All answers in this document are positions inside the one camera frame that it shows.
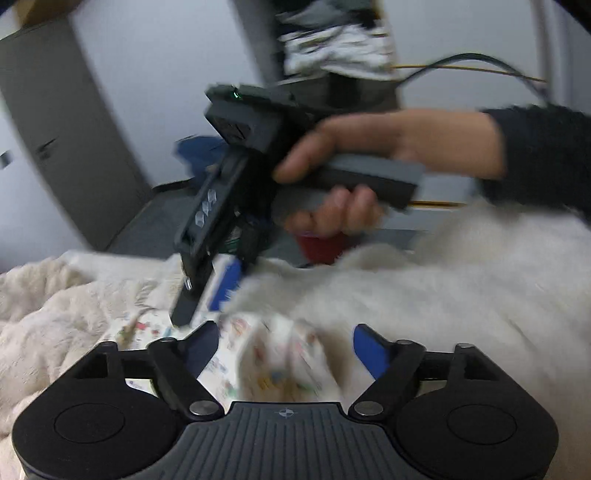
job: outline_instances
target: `circular pad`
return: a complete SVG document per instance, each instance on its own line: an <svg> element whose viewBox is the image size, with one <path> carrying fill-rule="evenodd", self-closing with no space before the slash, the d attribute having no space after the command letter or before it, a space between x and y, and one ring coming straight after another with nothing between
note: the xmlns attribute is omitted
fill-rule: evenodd
<svg viewBox="0 0 591 480"><path fill-rule="evenodd" d="M537 478L558 438L538 403L499 381L414 398L400 410L394 430L412 465L429 477L454 480Z"/></svg>
<svg viewBox="0 0 591 480"><path fill-rule="evenodd" d="M104 403L84 403L59 414L56 432L71 442L96 443L119 433L124 424L120 409Z"/></svg>
<svg viewBox="0 0 591 480"><path fill-rule="evenodd" d="M447 426L460 439L477 445L494 445L509 440L517 425L515 419L490 405L465 405L452 410Z"/></svg>
<svg viewBox="0 0 591 480"><path fill-rule="evenodd" d="M12 441L26 471L54 480L117 480L162 458L181 430L176 414L124 380L50 386L17 418Z"/></svg>

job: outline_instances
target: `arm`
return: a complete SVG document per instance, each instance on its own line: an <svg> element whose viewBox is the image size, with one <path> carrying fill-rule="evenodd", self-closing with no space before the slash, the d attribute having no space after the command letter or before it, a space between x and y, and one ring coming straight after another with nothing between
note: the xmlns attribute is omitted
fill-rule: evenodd
<svg viewBox="0 0 591 480"><path fill-rule="evenodd" d="M559 106L486 112L503 136L505 175L484 181L493 202L569 207L591 216L591 118Z"/></svg>
<svg viewBox="0 0 591 480"><path fill-rule="evenodd" d="M337 151L418 161L431 171L485 179L493 201L566 205L591 213L591 119L566 108L334 117L292 149L275 179L296 181ZM285 227L331 235L371 228L382 214L367 187L336 188L320 209L297 212Z"/></svg>

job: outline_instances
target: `black cable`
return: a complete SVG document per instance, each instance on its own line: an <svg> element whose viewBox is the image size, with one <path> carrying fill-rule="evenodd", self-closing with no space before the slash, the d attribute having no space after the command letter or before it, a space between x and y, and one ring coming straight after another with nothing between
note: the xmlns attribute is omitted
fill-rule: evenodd
<svg viewBox="0 0 591 480"><path fill-rule="evenodd" d="M425 73L428 73L432 70L436 70L441 65L447 65L450 63L457 63L458 61L465 61L465 60L477 60L477 61L481 61L484 63L489 63L491 65L494 65L495 67L502 68L506 72L510 73L513 77L522 81L525 84L525 86L527 88L529 88L529 90L532 91L532 93L534 95L536 95L536 97L540 98L545 103L549 103L549 101L550 101L548 98L548 93L547 93L546 89L539 88L538 86L536 86L532 80L530 80L528 77L526 77L525 74L523 74L523 72L519 71L515 67L509 65L508 63L506 63L500 59L497 59L496 57L492 57L490 55L484 55L482 53L458 53L456 55L451 55L450 57L445 57L445 58L436 60L436 61L430 63L429 65L425 65L424 67L418 69L416 72L412 72L410 75L406 76L402 80L398 80L398 81L393 80L392 83L394 84L394 88L396 89L400 86L403 86L404 84L406 84L408 82L412 82L413 80L424 75ZM380 95L377 100L375 100L369 104L362 105L362 106L355 108L355 109L330 108L328 106L319 108L317 106L306 105L305 103L300 103L298 100L295 100L295 101L301 106L301 108L303 110L305 110L307 112L313 113L315 115L320 115L320 116L330 116L330 115L343 114L343 113L355 113L355 112L359 112L359 111L372 109L378 105L381 105L388 98L390 93L391 93L390 91L387 91L383 95Z"/></svg>
<svg viewBox="0 0 591 480"><path fill-rule="evenodd" d="M522 72L520 72L515 67L512 67L511 65L509 65L508 63L506 63L500 59L497 59L495 57L491 57L490 55L484 55L482 53L458 53L456 55L452 55L450 57L445 57L444 59L434 61L433 63L430 63L429 65L422 67L421 69L417 70L416 72L412 72L410 75L408 75L407 77L400 80L396 84L396 88L404 85L407 82L410 82L411 80L414 80L417 77L420 77L421 75L424 75L425 73L427 73L431 70L435 70L436 68L438 68L441 65L448 65L450 63L457 63L458 61L465 61L465 60L477 60L477 61L482 61L484 63L490 63L491 65L494 65L495 67L500 67L503 70L505 70L506 72L509 72L510 74L512 74L515 78L521 80L525 84L525 86L527 88L529 88L529 90L532 91L532 93L534 95L536 95L536 97L540 98L541 100L545 101L546 103L549 101L548 93L546 92L546 90L538 88L534 84L534 82L532 80L530 80L529 78L527 78Z"/></svg>

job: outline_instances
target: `yellow wire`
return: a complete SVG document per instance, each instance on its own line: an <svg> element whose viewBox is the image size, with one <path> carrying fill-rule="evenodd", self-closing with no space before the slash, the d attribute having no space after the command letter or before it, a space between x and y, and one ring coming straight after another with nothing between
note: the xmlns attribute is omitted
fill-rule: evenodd
<svg viewBox="0 0 591 480"><path fill-rule="evenodd" d="M444 210L453 210L466 206L465 203L460 202L439 202L436 200L413 200L408 204L414 208L436 208Z"/></svg>
<svg viewBox="0 0 591 480"><path fill-rule="evenodd" d="M395 69L422 69L426 66L427 65L406 65L406 64L403 64L403 65L393 65L393 68L395 68ZM500 75L508 75L509 77L521 77L521 75L518 75L516 73L506 72L504 70L485 69L482 67L469 67L469 66L465 66L465 65L439 65L439 66L435 67L434 69L471 70L473 72L497 73ZM523 78L526 78L528 80L532 80L533 82L546 83L546 80L538 78L538 77L529 77L527 75L523 75Z"/></svg>

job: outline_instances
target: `finger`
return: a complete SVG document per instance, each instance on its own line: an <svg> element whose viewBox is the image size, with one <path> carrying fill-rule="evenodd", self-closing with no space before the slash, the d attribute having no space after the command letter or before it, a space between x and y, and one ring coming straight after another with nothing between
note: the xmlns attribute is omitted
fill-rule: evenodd
<svg viewBox="0 0 591 480"><path fill-rule="evenodd" d="M374 205L371 211L371 223L368 225L368 229L377 228L384 218L384 209L380 205Z"/></svg>
<svg viewBox="0 0 591 480"><path fill-rule="evenodd" d="M328 237L342 230L350 197L351 192L344 187L335 187L331 190L322 206L312 214L316 235Z"/></svg>
<svg viewBox="0 0 591 480"><path fill-rule="evenodd" d="M371 228L377 201L376 194L368 186L356 187L348 204L343 230L358 233Z"/></svg>
<svg viewBox="0 0 591 480"><path fill-rule="evenodd" d="M310 212L301 210L290 215L285 220L283 228L289 233L311 232L314 229L314 220Z"/></svg>
<svg viewBox="0 0 591 480"><path fill-rule="evenodd" d="M393 113L362 113L324 120L295 144L273 178L279 183L300 180L338 151L388 157L397 141L396 118Z"/></svg>

